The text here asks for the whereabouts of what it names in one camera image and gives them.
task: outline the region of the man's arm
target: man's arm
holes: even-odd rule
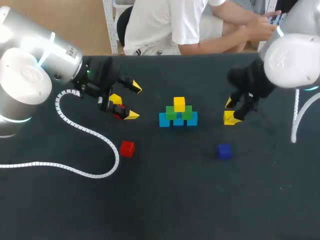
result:
[[[178,47],[182,55],[224,53],[247,41],[265,41],[272,36],[276,28],[277,26],[270,24],[266,17],[261,17],[222,37],[204,40],[197,44],[178,44]]]
[[[178,45],[182,55],[219,54],[248,41],[248,32],[245,27],[214,39],[204,40],[197,44]]]
[[[228,0],[219,6],[210,6],[210,8],[213,15],[231,24],[246,25],[250,21],[261,17]]]

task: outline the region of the white cable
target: white cable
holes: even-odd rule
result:
[[[113,150],[114,152],[114,156],[115,156],[115,162],[114,162],[114,166],[113,168],[104,173],[104,174],[100,174],[100,175],[95,175],[95,174],[90,174],[90,173],[86,173],[84,171],[80,171],[78,169],[75,169],[73,167],[67,166],[67,165],[63,165],[60,163],[55,163],[55,162],[41,162],[41,161],[34,161],[34,162],[28,162],[28,163],[20,163],[20,164],[0,164],[0,169],[12,169],[12,168],[25,168],[25,167],[33,167],[33,166],[48,166],[48,167],[56,167],[56,168],[61,168],[61,169],[65,169],[71,172],[74,172],[76,174],[82,175],[84,177],[87,178],[91,178],[91,179],[103,179],[106,178],[108,176],[110,176],[111,174],[113,174],[115,172],[115,170],[117,169],[118,165],[119,165],[119,153],[118,150],[116,148],[116,146],[105,136],[102,136],[101,134],[92,131],[88,128],[85,128],[81,125],[76,124],[75,122],[69,120],[61,111],[60,109],[60,100],[62,98],[63,95],[66,94],[73,94],[75,96],[80,97],[80,92],[76,91],[76,90],[64,90],[61,93],[58,94],[58,96],[55,99],[55,109],[57,111],[57,113],[59,114],[59,116],[69,125],[71,125],[72,127],[75,127],[76,129],[82,130],[88,134],[91,134],[93,136],[96,136],[97,138],[105,141]]]
[[[299,89],[296,89],[295,90],[295,98],[294,98],[295,100],[294,100],[294,111],[293,111],[292,127],[294,125],[294,122],[297,119],[298,112],[299,112],[299,95],[300,95]]]
[[[301,108],[299,114],[297,115],[295,121],[293,122],[292,125],[292,132],[291,132],[291,142],[296,143],[297,142],[297,131],[298,131],[298,127],[299,127],[299,123],[303,117],[303,115],[305,114],[305,112],[307,111],[307,109],[311,106],[311,104],[313,104],[317,99],[320,98],[320,92],[317,93],[316,95],[314,95],[313,97],[311,97]]]

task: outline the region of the white shelf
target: white shelf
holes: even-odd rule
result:
[[[113,1],[112,0],[103,0],[104,15],[106,20],[106,26],[108,28],[109,39],[112,54],[118,53],[118,36],[116,35],[116,26],[114,22],[113,14]]]

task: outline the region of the block tower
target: block tower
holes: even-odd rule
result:
[[[197,126],[198,113],[192,111],[191,105],[186,106],[185,97],[174,97],[173,106],[166,106],[165,112],[159,113],[160,128],[170,127],[170,121],[173,126],[183,126],[185,121],[187,126]]]

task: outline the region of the red block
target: red block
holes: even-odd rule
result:
[[[123,141],[120,147],[120,155],[131,158],[135,152],[135,144],[132,141]]]
[[[125,108],[125,106],[118,104],[119,107],[121,107],[122,109]],[[115,116],[117,119],[123,120],[121,117],[119,117],[117,114],[113,114],[113,116]]]

